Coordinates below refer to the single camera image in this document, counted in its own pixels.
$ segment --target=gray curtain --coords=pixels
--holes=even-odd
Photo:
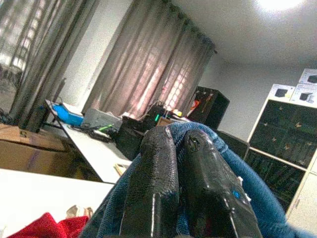
[[[135,0],[84,111],[93,107],[139,118],[157,100],[182,109],[212,53],[212,42],[170,1]],[[173,104],[167,99],[177,80],[184,86],[175,90]]]
[[[38,130],[98,0],[0,2],[0,63],[21,77],[10,116],[21,128]]]

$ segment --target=cardboard box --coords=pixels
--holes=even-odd
[[[269,96],[270,98],[276,98],[278,100],[290,101],[293,92],[295,90],[294,86],[282,85],[282,84],[273,84]]]
[[[291,102],[310,107],[317,107],[317,85],[299,83]]]
[[[0,168],[66,176],[72,161],[59,139],[0,124]]]
[[[317,69],[305,68],[299,83],[317,85]]]

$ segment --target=white table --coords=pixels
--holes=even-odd
[[[56,222],[73,205],[95,212],[113,184],[0,169],[0,230],[7,237],[49,212]]]
[[[120,175],[114,165],[131,164],[131,161],[116,148],[114,143],[92,139],[89,135],[72,129],[67,124],[62,123],[61,126],[102,181],[116,183]]]

